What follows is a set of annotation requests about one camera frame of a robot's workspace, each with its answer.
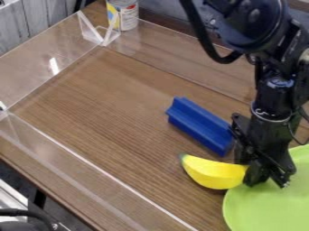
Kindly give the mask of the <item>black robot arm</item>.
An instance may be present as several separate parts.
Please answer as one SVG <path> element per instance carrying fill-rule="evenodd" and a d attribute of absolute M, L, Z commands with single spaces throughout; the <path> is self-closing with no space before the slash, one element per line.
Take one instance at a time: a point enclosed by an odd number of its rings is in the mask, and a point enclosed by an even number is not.
<path fill-rule="evenodd" d="M 218 14 L 218 34 L 232 49 L 215 56 L 230 63 L 245 55 L 254 65 L 255 97 L 249 117 L 234 114 L 236 158 L 249 166 L 243 183 L 273 180 L 283 188 L 297 168 L 289 144 L 309 102 L 309 29 L 290 15 L 286 0 L 203 0 Z"/>

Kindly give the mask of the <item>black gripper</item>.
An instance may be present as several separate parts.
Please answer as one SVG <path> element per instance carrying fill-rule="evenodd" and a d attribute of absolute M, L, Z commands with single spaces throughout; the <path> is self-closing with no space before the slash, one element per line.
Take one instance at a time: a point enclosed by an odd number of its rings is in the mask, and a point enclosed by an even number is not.
<path fill-rule="evenodd" d="M 297 116 L 289 112 L 283 115 L 269 114 L 254 104 L 251 117 L 231 114 L 228 130 L 235 138 L 234 162 L 247 165 L 242 182 L 253 187 L 271 179 L 279 188 L 290 184 L 295 173 L 289 144 L 291 141 L 290 125 Z"/>

